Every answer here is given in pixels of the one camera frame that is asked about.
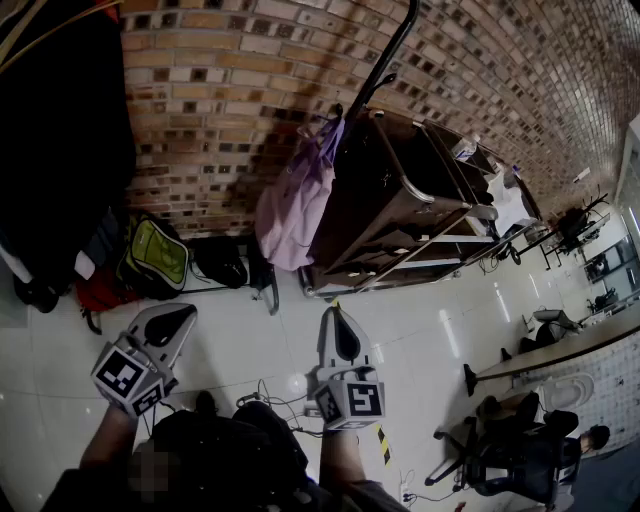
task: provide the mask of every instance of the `yellow black striped tape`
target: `yellow black striped tape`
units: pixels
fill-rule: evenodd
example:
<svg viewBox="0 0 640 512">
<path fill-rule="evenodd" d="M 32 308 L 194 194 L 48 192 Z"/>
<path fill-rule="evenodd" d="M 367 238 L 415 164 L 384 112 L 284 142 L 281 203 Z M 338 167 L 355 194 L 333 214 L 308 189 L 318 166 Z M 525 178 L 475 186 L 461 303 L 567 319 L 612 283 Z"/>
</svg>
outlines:
<svg viewBox="0 0 640 512">
<path fill-rule="evenodd" d="M 391 449 L 389 448 L 389 440 L 384 435 L 382 427 L 376 425 L 376 432 L 378 433 L 378 439 L 380 440 L 380 448 L 382 449 L 382 457 L 384 458 L 385 467 L 391 466 Z"/>
</svg>

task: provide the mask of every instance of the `brick wall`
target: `brick wall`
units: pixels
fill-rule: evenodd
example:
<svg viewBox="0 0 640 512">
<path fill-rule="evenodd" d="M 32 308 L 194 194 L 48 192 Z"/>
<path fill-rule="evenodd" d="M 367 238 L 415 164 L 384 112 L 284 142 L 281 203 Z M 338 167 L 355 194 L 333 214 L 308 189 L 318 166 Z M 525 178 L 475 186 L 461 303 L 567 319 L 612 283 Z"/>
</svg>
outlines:
<svg viewBox="0 0 640 512">
<path fill-rule="evenodd" d="M 392 0 L 126 0 L 128 203 L 186 237 L 250 228 L 297 127 L 349 106 L 405 13 Z M 371 105 L 479 133 L 559 213 L 615 186 L 639 49 L 626 0 L 423 1 L 387 70 L 398 79 Z"/>
</svg>

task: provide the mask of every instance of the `chair wheel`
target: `chair wheel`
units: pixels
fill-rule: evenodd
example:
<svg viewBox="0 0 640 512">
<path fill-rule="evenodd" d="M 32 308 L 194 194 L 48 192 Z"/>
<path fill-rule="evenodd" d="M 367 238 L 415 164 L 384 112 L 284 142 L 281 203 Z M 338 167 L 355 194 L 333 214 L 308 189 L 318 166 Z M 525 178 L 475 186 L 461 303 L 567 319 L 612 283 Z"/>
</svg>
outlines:
<svg viewBox="0 0 640 512">
<path fill-rule="evenodd" d="M 516 248 L 515 247 L 511 247 L 510 252 L 511 252 L 511 259 L 513 260 L 513 262 L 516 265 L 520 265 L 522 260 L 520 259 L 520 255 L 518 254 L 518 251 L 516 251 Z"/>
</svg>

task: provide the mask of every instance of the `black handle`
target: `black handle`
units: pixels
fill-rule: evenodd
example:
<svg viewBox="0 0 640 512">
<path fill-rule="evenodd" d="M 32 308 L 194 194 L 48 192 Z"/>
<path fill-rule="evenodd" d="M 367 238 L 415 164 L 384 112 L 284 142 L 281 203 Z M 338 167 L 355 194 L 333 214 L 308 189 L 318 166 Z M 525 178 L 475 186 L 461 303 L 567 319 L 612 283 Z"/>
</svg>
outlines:
<svg viewBox="0 0 640 512">
<path fill-rule="evenodd" d="M 369 92 L 369 95 L 364 99 L 364 105 L 366 105 L 367 103 L 369 103 L 369 101 L 371 100 L 371 97 L 375 94 L 375 92 L 380 89 L 380 87 L 382 87 L 383 85 L 387 85 L 390 83 L 393 83 L 396 81 L 396 78 L 398 78 L 398 73 L 391 73 L 390 75 L 385 76 L 380 83 L 378 83 L 375 87 L 373 87 L 371 89 L 371 91 Z"/>
<path fill-rule="evenodd" d="M 411 28 L 418 18 L 419 5 L 419 0 L 409 0 L 409 10 L 407 11 L 407 16 L 398 27 L 398 30 L 396 30 L 395 34 L 393 34 L 393 37 L 389 41 L 389 44 L 382 52 L 382 55 L 380 55 L 378 62 L 376 62 L 376 65 L 371 70 L 369 77 L 360 89 L 358 96 L 356 96 L 356 99 L 353 102 L 353 105 L 351 105 L 349 112 L 347 112 L 342 140 L 346 140 L 349 131 L 351 131 L 351 128 L 353 128 L 353 123 L 358 117 L 360 110 L 366 104 L 367 100 L 371 98 L 371 95 L 373 94 L 372 91 L 375 91 L 374 88 L 378 83 L 378 80 L 380 80 L 382 73 L 387 68 L 395 53 L 398 51 L 398 48 L 402 44 L 402 41 L 404 41 L 405 38 L 409 35 Z"/>
</svg>

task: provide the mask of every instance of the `black hair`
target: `black hair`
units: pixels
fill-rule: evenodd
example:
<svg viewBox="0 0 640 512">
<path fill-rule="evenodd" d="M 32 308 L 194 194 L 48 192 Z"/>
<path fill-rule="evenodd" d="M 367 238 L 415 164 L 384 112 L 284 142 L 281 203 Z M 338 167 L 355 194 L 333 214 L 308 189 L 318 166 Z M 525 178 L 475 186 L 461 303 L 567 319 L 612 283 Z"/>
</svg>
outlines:
<svg viewBox="0 0 640 512">
<path fill-rule="evenodd" d="M 604 425 L 594 425 L 589 429 L 587 435 L 591 438 L 591 448 L 594 450 L 601 450 L 609 441 L 609 427 Z"/>
</svg>

